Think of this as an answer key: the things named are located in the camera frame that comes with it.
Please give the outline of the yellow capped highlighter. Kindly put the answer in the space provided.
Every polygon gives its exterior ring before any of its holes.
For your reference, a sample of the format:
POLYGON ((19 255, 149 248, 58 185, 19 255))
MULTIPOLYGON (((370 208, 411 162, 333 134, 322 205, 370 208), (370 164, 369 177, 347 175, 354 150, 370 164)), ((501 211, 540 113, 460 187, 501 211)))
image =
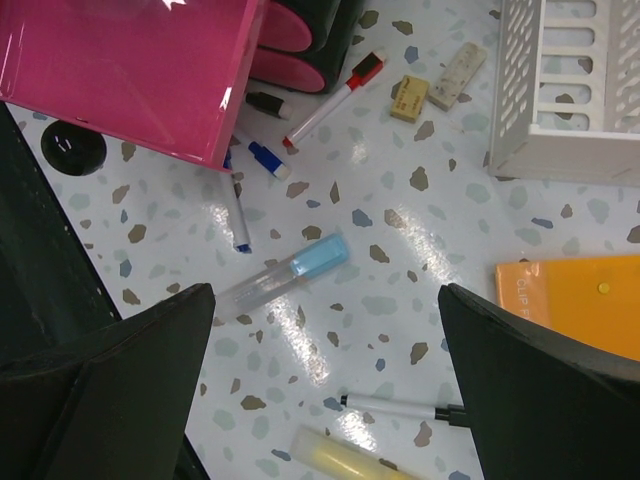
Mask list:
POLYGON ((355 445, 334 440, 306 426, 300 427, 295 433, 289 454, 332 479, 419 479, 419 476, 383 464, 355 445))

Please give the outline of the pink top drawer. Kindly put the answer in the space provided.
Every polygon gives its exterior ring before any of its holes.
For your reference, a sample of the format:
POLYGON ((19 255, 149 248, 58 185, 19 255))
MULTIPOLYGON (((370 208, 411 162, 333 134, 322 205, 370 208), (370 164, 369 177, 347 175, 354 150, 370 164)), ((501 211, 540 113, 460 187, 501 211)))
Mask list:
POLYGON ((5 1, 1 98, 221 170, 263 1, 5 1))

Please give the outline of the black drawer cabinet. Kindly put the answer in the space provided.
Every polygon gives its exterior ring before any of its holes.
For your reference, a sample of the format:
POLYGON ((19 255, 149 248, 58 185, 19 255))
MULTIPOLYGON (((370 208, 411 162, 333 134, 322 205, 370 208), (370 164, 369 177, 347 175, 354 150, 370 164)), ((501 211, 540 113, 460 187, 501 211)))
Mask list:
POLYGON ((364 3, 270 1, 249 77, 307 94, 338 82, 364 3))

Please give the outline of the grey worn eraser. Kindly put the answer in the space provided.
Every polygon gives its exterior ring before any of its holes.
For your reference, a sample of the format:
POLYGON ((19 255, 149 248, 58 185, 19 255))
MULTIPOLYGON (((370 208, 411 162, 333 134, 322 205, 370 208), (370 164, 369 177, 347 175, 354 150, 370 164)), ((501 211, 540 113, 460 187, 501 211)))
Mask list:
POLYGON ((465 43, 429 90, 428 100, 447 112, 487 58, 487 51, 472 42, 465 43))

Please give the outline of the yellow eraser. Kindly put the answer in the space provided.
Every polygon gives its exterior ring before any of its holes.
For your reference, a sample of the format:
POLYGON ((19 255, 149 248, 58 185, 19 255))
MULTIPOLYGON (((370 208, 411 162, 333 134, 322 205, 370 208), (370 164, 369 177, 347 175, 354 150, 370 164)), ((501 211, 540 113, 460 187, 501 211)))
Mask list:
POLYGON ((407 123, 416 123, 430 84, 418 77, 405 75, 399 84, 390 109, 390 116, 407 123))

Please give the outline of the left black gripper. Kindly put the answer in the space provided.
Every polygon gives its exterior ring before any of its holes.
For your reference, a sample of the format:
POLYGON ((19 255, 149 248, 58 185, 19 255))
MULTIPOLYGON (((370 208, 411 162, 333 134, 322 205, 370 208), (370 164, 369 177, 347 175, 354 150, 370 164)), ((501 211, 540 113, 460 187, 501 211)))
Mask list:
POLYGON ((195 284, 119 321, 1 109, 2 478, 173 478, 215 305, 195 284))

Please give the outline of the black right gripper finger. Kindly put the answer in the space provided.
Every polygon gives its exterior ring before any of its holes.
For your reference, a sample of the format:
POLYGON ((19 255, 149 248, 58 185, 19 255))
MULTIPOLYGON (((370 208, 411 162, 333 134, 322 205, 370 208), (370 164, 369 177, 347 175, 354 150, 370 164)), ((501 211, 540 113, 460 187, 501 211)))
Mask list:
POLYGON ((438 307, 485 478, 638 478, 637 361, 454 283, 438 307))

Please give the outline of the blue capped highlighter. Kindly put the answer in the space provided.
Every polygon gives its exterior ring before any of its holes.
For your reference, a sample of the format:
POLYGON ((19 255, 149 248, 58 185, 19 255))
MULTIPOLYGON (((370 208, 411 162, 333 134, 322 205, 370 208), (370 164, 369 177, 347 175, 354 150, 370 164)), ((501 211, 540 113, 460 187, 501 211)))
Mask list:
POLYGON ((248 314, 348 259, 349 250, 343 237, 331 234, 217 294, 215 316, 227 321, 248 314))

